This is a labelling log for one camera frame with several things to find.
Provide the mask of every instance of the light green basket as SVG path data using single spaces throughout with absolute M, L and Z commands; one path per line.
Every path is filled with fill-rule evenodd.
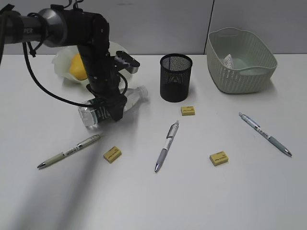
M 228 54 L 234 69 L 223 65 Z M 274 55 L 260 38 L 230 27 L 209 34 L 207 64 L 215 85 L 225 93 L 258 92 L 277 67 Z

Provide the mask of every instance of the black robotic arm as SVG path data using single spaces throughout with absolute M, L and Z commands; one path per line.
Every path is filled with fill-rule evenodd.
M 3 42 L 23 43 L 26 51 L 27 43 L 30 54 L 35 57 L 36 49 L 42 44 L 48 47 L 76 45 L 90 82 L 87 89 L 101 101 L 101 104 L 93 107 L 104 106 L 115 121 L 121 119 L 127 102 L 124 95 L 127 85 L 122 93 L 118 86 L 120 78 L 126 84 L 127 81 L 118 71 L 126 69 L 135 73 L 140 64 L 123 51 L 118 51 L 115 57 L 110 56 L 109 24 L 105 18 L 97 13 L 84 12 L 75 6 L 72 10 L 65 10 L 63 6 L 51 5 L 50 9 L 30 13 L 28 16 L 21 16 L 12 11 L 12 8 L 13 6 L 7 5 L 0 11 L 0 46 Z M 32 41 L 40 41 L 37 48 L 32 48 Z

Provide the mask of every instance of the pen clip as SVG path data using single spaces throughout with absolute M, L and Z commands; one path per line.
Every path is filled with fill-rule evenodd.
M 176 132 L 177 132 L 177 129 L 178 129 L 178 123 L 174 123 L 172 124 L 172 126 L 170 127 L 168 133 L 167 133 L 167 136 L 166 136 L 166 139 L 168 138 L 174 138 Z
M 169 134 L 170 134 L 170 132 L 172 131 L 173 126 L 174 126 L 174 124 L 171 125 L 171 127 L 169 128 L 169 131 L 168 131 L 168 133 L 167 133 L 166 139 L 168 139 L 168 138 L 170 137 Z

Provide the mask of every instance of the table surface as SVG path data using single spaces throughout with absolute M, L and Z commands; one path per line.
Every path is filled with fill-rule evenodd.
M 37 78 L 77 102 L 91 98 L 54 74 L 53 56 L 31 58 Z M 83 126 L 77 108 L 43 93 L 21 55 L 3 56 L 0 77 L 0 229 L 2 230 L 259 230 L 306 229 L 307 55 L 276 55 L 279 66 L 259 93 L 220 92 L 206 56 L 191 56 L 188 98 L 159 95 L 161 56 L 141 63 L 130 88 L 145 85 L 149 101 L 118 122 Z M 194 106 L 195 116 L 181 116 Z M 293 153 L 289 158 L 238 116 L 243 112 Z M 171 124 L 180 120 L 159 173 L 154 166 Z M 49 168 L 42 161 L 87 137 L 97 143 Z M 122 155 L 109 164 L 113 146 Z M 229 163 L 214 167 L 211 154 Z

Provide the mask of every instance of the black mesh pen holder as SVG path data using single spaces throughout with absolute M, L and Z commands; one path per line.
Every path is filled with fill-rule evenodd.
M 160 95 L 168 102 L 181 102 L 189 94 L 192 60 L 183 54 L 161 58 Z

